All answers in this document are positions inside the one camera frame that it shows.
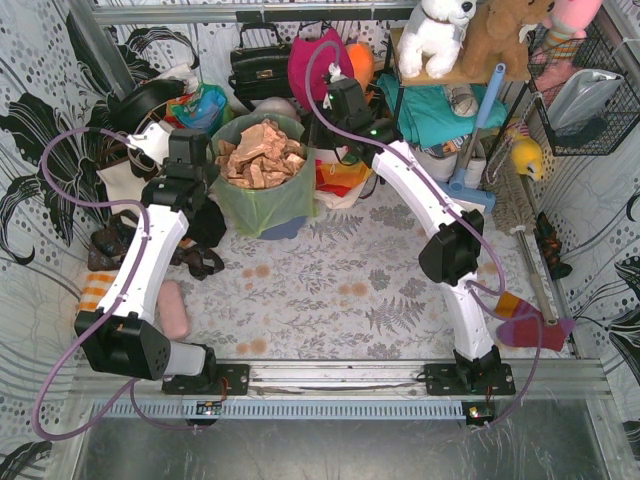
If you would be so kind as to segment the green plastic trash bag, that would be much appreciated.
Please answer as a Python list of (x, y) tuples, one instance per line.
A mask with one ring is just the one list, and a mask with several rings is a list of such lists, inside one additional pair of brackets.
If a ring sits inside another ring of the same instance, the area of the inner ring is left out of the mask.
[(258, 238), (264, 230), (295, 217), (307, 216), (309, 219), (315, 213), (315, 158), (314, 153), (301, 141), (304, 127), (299, 122), (284, 115), (269, 113), (240, 116), (214, 135), (215, 158), (218, 153), (214, 146), (215, 140), (236, 143), (243, 130), (266, 119), (274, 120), (290, 138), (298, 140), (305, 147), (306, 163), (302, 170), (286, 183), (270, 189), (238, 188), (227, 183), (221, 173), (212, 187), (222, 213), (231, 220), (237, 232), (253, 238)]

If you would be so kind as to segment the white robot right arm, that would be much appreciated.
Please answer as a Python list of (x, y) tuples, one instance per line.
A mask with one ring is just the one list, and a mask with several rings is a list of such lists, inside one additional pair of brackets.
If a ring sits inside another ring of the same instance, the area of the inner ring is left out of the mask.
[(391, 122), (374, 118), (361, 85), (353, 78), (328, 84), (327, 128), (392, 186), (419, 220), (428, 237), (419, 265), (441, 287), (454, 331), (458, 387), (471, 393), (511, 395), (510, 367), (501, 361), (484, 313), (467, 283), (477, 279), (484, 217), (457, 205), (416, 160)]

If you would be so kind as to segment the colourful striped bag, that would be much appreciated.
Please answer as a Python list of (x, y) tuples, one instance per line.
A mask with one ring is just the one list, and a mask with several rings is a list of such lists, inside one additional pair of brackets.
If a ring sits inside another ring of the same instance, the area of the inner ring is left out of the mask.
[(200, 84), (194, 93), (168, 101), (164, 116), (175, 128), (202, 130), (210, 137), (233, 119), (224, 90), (210, 84)]

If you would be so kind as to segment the magenta cloth bag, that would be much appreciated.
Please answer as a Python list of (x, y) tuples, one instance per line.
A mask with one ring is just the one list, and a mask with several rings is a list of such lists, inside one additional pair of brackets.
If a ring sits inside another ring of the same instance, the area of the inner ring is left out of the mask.
[[(349, 78), (354, 77), (354, 69), (346, 47), (335, 28), (329, 27), (325, 29), (316, 40), (306, 40), (296, 36), (291, 46), (287, 74), (290, 89), (296, 101), (306, 111), (311, 110), (311, 104), (305, 90), (307, 65), (317, 48), (327, 42), (335, 42), (339, 46), (338, 65), (341, 73)], [(334, 48), (327, 47), (320, 52), (313, 63), (310, 76), (310, 91), (315, 102), (322, 101), (327, 93), (324, 77), (329, 73), (329, 66), (335, 63), (335, 60)]]

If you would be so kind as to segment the cream canvas tote bag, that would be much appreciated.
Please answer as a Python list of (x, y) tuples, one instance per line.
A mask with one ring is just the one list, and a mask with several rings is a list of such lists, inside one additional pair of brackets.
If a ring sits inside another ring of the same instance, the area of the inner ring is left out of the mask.
[(97, 174), (105, 184), (107, 197), (111, 202), (119, 200), (140, 201), (142, 191), (147, 184), (144, 178), (134, 175), (128, 162), (98, 170)]

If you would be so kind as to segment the crumpled brown paper trash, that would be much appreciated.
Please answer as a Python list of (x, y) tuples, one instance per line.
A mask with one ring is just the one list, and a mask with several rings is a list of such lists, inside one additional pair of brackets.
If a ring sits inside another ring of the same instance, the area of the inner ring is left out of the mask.
[(238, 188), (270, 189), (295, 177), (306, 163), (305, 147), (274, 120), (243, 130), (236, 143), (219, 139), (215, 163), (222, 178)]

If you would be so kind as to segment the blue trash bin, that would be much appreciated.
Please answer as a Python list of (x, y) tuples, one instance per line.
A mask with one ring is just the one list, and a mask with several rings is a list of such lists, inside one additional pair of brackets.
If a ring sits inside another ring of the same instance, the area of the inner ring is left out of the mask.
[(294, 239), (299, 230), (305, 225), (307, 219), (307, 216), (299, 216), (283, 224), (266, 229), (261, 233), (259, 239), (268, 241)]

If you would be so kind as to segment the black round hat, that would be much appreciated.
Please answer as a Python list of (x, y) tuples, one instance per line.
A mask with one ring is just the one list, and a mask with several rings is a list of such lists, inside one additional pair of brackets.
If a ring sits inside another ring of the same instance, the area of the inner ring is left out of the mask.
[(165, 102), (182, 96), (186, 84), (178, 79), (149, 81), (132, 91), (124, 99), (109, 106), (109, 120), (117, 131), (133, 133), (149, 111)]

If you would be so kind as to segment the small wooden shelf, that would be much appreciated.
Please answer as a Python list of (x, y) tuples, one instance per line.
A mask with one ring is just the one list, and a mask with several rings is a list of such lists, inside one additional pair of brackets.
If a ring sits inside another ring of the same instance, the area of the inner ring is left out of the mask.
[(384, 68), (394, 74), (399, 84), (393, 109), (393, 121), (395, 126), (398, 125), (401, 105), (404, 98), (404, 90), (406, 88), (428, 85), (450, 86), (454, 84), (489, 85), (493, 78), (496, 77), (497, 89), (500, 89), (500, 85), (504, 81), (522, 81), (527, 83), (530, 80), (530, 75), (528, 73), (507, 74), (506, 66), (503, 63), (498, 63), (499, 58), (493, 54), (487, 57), (486, 64), (482, 67), (482, 70), (474, 76), (464, 74), (462, 70), (462, 58), (459, 57), (451, 71), (441, 78), (432, 78), (424, 70), (421, 70), (419, 75), (416, 77), (405, 78), (399, 70), (399, 43), (401, 35), (401, 28), (392, 28), (390, 30), (384, 64)]

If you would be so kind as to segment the orange checkered cloth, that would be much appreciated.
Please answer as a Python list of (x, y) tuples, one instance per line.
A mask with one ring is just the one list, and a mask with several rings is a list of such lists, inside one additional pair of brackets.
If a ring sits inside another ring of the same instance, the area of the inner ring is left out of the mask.
[(94, 312), (96, 310), (99, 302), (107, 294), (116, 276), (116, 271), (96, 271), (87, 274), (71, 324), (75, 323), (78, 313)]

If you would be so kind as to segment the pink pencil case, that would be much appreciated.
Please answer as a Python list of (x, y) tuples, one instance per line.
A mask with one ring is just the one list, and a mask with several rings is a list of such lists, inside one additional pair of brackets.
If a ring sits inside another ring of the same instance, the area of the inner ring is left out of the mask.
[(159, 325), (170, 340), (181, 340), (189, 333), (189, 319), (180, 285), (175, 281), (164, 282), (157, 299)]

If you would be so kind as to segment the beige chenille mop head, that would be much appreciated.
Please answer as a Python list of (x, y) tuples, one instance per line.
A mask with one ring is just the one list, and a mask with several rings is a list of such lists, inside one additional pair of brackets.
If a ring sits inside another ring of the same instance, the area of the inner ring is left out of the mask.
[(496, 228), (505, 234), (517, 230), (530, 233), (535, 226), (535, 216), (521, 176), (514, 167), (502, 166), (490, 187), (496, 196), (492, 213)]

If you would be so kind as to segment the pink plush toy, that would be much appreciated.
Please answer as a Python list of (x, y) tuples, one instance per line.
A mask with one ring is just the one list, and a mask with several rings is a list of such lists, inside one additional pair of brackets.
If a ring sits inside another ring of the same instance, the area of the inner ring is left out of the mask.
[(586, 38), (586, 27), (594, 20), (601, 0), (556, 1), (542, 25), (547, 29), (540, 47), (554, 58), (568, 58)]

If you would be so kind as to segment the silver pouch in basket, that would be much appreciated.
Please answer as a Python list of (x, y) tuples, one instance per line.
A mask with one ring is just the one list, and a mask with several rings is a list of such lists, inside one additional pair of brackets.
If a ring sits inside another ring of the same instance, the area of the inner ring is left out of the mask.
[(623, 83), (621, 74), (582, 69), (564, 84), (547, 109), (553, 130), (588, 120), (598, 114)]

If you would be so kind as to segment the metal mop pole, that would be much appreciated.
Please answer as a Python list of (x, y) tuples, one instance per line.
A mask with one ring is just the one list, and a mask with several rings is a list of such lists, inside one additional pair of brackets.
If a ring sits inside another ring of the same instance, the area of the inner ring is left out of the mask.
[(536, 268), (533, 254), (529, 248), (526, 234), (530, 230), (533, 221), (533, 209), (527, 195), (525, 178), (522, 175), (514, 174), (511, 180), (511, 193), (513, 200), (513, 225), (510, 227), (510, 233), (515, 236), (524, 259), (529, 283), (537, 300), (538, 309), (546, 326), (555, 326), (558, 320), (554, 315), (549, 304), (548, 297), (544, 290), (544, 285)]

